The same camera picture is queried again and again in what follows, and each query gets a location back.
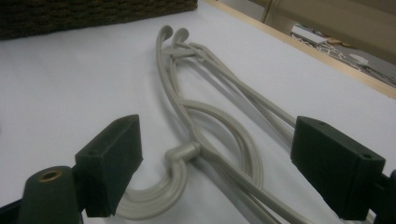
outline wicker basket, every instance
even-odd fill
[[[108,25],[197,8],[197,0],[0,0],[0,39]]]

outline woven texture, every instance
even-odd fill
[[[0,0],[0,39],[108,25],[197,8],[197,0]]]

